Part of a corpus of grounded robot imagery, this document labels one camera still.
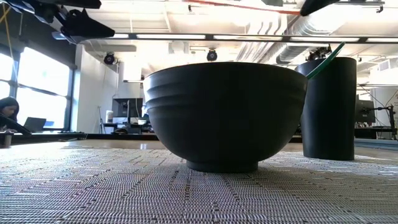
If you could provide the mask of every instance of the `ceiling light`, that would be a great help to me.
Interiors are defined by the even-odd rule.
[[[144,83],[144,81],[142,81],[142,80],[137,80],[137,81],[134,81],[134,80],[124,80],[124,82],[127,82],[127,83]]]
[[[128,39],[129,38],[129,34],[114,34],[113,37],[109,37],[109,38]]]
[[[256,35],[214,35],[216,40],[269,40],[276,41],[282,40],[282,37],[273,36],[256,36]]]
[[[291,37],[290,40],[293,41],[306,41],[306,42],[357,42],[359,38],[357,37]]]
[[[317,44],[317,43],[286,43],[289,47],[329,47],[328,44]]]
[[[367,42],[398,42],[398,38],[386,37],[386,38],[375,38],[371,37],[366,40]]]
[[[209,48],[208,47],[203,47],[203,46],[190,46],[189,50],[203,50],[207,51]]]
[[[191,34],[137,34],[138,39],[200,39],[204,40],[205,35]]]

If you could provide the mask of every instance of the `woman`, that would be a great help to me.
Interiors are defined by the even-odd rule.
[[[18,112],[19,104],[15,98],[9,96],[0,100],[0,114],[16,122]],[[0,121],[0,131],[6,130],[7,126]]]

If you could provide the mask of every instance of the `bowl base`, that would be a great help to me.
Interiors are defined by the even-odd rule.
[[[258,170],[259,163],[232,163],[232,164],[217,164],[217,163],[201,163],[187,161],[187,167],[200,172],[216,172],[216,173],[245,173],[254,172]]]

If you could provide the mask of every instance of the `computer monitor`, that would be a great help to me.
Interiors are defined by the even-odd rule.
[[[45,118],[31,118],[28,117],[25,121],[24,127],[33,133],[43,131],[43,127],[47,119]]]
[[[357,98],[355,105],[355,122],[375,123],[375,113],[374,110],[369,110],[370,108],[374,108],[373,101],[359,100]]]
[[[142,98],[113,99],[112,110],[115,118],[140,118],[142,114]]]

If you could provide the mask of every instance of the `laptop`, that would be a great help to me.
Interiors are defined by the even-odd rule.
[[[43,131],[43,127],[47,119],[45,118],[31,118],[28,117],[25,121],[24,127],[33,133]]]

